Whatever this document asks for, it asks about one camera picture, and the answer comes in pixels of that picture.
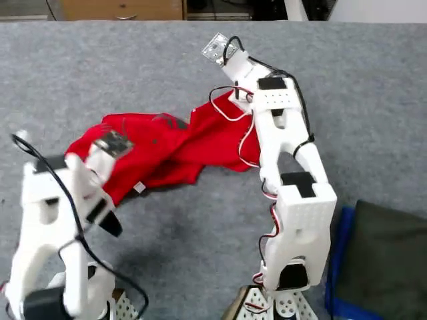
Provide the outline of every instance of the red shirt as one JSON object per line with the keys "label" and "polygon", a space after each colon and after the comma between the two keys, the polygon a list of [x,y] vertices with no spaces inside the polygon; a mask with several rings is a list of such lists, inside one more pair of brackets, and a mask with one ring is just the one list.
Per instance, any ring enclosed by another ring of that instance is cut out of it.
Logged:
{"label": "red shirt", "polygon": [[[228,101],[229,95],[218,97],[215,103],[229,117],[237,117],[242,111]],[[167,113],[106,115],[100,124],[72,143],[66,153],[76,153],[85,160],[90,145],[110,130],[134,143],[133,149],[117,160],[103,187],[117,205],[140,181],[147,188],[195,183],[205,165],[220,165],[234,171],[249,169],[238,156],[238,145],[251,121],[248,115],[230,122],[210,103],[195,108],[189,124]],[[241,156],[258,163],[260,146],[255,129],[246,139]]]}

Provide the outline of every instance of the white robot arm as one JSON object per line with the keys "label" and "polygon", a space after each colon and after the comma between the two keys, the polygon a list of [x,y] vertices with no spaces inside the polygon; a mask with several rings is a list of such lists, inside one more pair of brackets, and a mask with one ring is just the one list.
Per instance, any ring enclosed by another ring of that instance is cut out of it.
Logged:
{"label": "white robot arm", "polygon": [[[304,100],[295,78],[251,58],[238,37],[227,39],[218,33],[202,54],[216,62],[236,86],[253,93],[252,100],[236,93],[230,101],[252,114],[261,149],[260,178],[277,201],[271,207],[275,227],[268,235],[260,272],[254,281],[262,285],[267,300],[276,300],[275,312],[290,317],[289,305],[297,305],[292,297],[300,296],[300,291],[317,285],[322,278],[330,249],[336,194],[328,183],[307,119],[304,121]],[[304,172],[280,173],[278,160],[283,152],[293,155]],[[273,319],[268,308],[255,314],[263,312]],[[245,311],[236,315],[235,319],[246,316]]]}
{"label": "white robot arm", "polygon": [[[98,224],[115,236],[121,233],[113,201],[102,186],[117,157],[130,147],[112,131],[91,146],[85,163],[75,154],[46,158],[72,196],[83,230]],[[40,160],[24,167],[21,204],[19,246],[5,290],[15,318],[98,319],[111,300],[114,276],[96,263],[88,264],[70,202]],[[36,290],[44,262],[57,253],[65,272],[55,276],[48,288]]]}

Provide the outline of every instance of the white label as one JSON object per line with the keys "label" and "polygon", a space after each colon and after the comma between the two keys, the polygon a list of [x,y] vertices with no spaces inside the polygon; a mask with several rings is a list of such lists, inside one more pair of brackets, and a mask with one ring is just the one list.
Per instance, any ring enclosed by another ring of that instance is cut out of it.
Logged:
{"label": "white label", "polygon": [[136,192],[141,193],[145,189],[145,185],[140,181],[136,185],[133,186]]}

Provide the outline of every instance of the blue edge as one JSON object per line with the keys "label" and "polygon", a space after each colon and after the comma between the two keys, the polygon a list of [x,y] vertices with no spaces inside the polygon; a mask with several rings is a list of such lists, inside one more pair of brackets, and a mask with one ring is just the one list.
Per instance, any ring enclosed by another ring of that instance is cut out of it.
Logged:
{"label": "blue edge", "polygon": [[[326,292],[325,292],[325,307],[331,314],[330,310],[330,282],[332,278],[333,288],[336,287],[336,281],[338,274],[340,273],[340,267],[344,252],[346,250],[348,241],[350,240],[351,230],[354,222],[354,217],[356,210],[353,207],[343,207],[341,212],[340,224],[336,231],[336,240],[332,253],[332,272],[328,277],[326,282]],[[383,320],[382,317],[372,313],[370,311],[359,308],[351,303],[348,303],[344,300],[341,300],[337,297],[334,297],[333,303],[333,312],[334,316],[343,317],[353,320]]]}

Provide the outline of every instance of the gray carpet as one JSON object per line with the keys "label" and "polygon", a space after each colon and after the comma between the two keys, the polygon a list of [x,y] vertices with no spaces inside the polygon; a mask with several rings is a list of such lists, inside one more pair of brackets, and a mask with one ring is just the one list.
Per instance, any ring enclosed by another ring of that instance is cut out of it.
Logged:
{"label": "gray carpet", "polygon": [[[49,154],[64,151],[106,113],[166,111],[187,119],[211,88],[229,83],[200,54],[217,31],[238,34],[254,57],[298,78],[338,206],[362,198],[427,216],[426,25],[2,24],[0,278],[11,265],[29,160],[8,134],[27,129]],[[195,186],[121,206],[119,239],[95,228],[89,240],[147,289],[146,319],[219,319],[258,270],[257,240],[272,226],[268,204],[256,170],[209,167]],[[40,282],[59,266],[49,261]],[[327,319],[323,290],[306,295]]]}

